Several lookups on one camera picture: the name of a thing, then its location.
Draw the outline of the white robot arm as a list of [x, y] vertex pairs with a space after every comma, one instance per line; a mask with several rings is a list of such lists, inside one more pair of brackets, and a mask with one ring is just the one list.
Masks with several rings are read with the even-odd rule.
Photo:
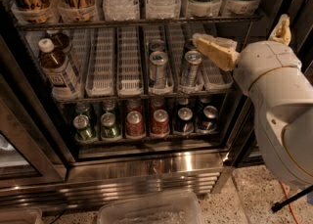
[[290, 17], [280, 16], [270, 37], [238, 52], [228, 38], [196, 33], [193, 43], [231, 71], [254, 105], [255, 138], [267, 168], [299, 188], [313, 184], [313, 86], [290, 47]]

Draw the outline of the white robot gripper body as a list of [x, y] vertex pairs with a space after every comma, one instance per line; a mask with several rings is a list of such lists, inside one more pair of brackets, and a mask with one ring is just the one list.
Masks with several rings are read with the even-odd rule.
[[248, 95], [251, 85], [262, 75], [282, 67], [300, 69], [301, 61], [291, 47], [274, 41], [248, 44], [239, 54], [233, 72], [242, 92]]

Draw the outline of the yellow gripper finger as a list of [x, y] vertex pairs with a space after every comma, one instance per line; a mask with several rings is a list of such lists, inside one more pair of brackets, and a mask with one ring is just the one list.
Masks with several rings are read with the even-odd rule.
[[291, 42], [290, 17], [282, 14], [269, 36], [270, 41], [275, 41], [288, 46]]
[[203, 55], [224, 71], [232, 70], [235, 67], [239, 56], [239, 53], [236, 51], [236, 41], [195, 33], [193, 35], [193, 43]]

